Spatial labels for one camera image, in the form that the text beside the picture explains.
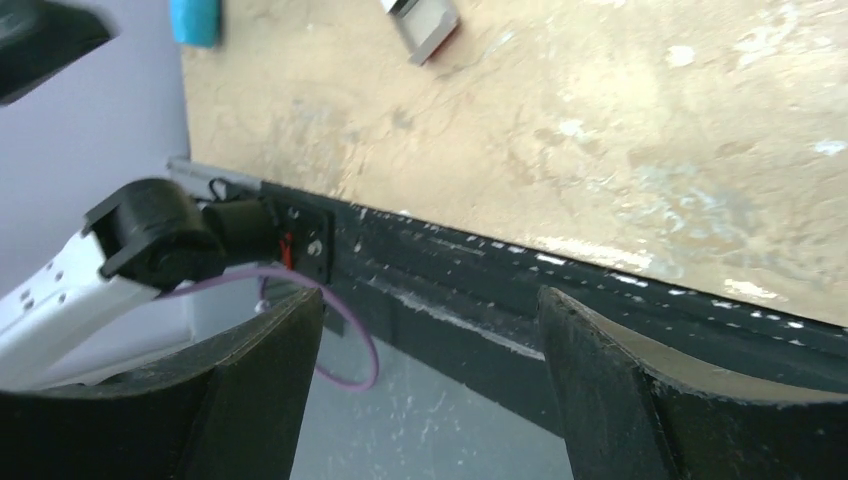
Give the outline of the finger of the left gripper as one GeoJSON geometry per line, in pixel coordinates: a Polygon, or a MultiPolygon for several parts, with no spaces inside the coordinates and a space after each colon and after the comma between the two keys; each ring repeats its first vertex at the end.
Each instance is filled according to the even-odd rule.
{"type": "Polygon", "coordinates": [[[1,2],[1,104],[10,105],[116,37],[101,11],[59,1],[1,2]]]}

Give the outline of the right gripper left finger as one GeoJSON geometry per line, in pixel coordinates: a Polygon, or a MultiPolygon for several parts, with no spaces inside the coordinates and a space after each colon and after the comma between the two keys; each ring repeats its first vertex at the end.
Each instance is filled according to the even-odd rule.
{"type": "Polygon", "coordinates": [[[302,290],[93,386],[1,396],[5,479],[286,479],[323,331],[302,290]]]}

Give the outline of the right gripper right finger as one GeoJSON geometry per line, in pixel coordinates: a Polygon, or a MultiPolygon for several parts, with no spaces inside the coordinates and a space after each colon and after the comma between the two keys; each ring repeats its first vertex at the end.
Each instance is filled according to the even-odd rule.
{"type": "Polygon", "coordinates": [[[577,479],[843,479],[847,397],[702,361],[562,291],[537,325],[577,479]]]}

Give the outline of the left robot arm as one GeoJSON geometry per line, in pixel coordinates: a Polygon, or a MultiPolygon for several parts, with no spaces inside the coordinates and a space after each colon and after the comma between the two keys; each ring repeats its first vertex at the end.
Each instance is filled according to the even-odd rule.
{"type": "MultiPolygon", "coordinates": [[[[1,102],[9,105],[109,42],[97,12],[55,1],[1,5],[1,102]]],[[[1,302],[1,386],[46,388],[45,373],[121,315],[221,282],[227,268],[276,259],[281,235],[257,199],[204,206],[177,183],[128,183],[1,302]]]]}

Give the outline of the blue marker pen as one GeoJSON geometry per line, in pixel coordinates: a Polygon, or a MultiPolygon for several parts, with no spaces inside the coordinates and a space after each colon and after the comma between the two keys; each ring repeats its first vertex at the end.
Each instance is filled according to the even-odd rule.
{"type": "Polygon", "coordinates": [[[221,31],[220,0],[170,0],[169,16],[174,40],[185,46],[214,48],[221,31]]]}

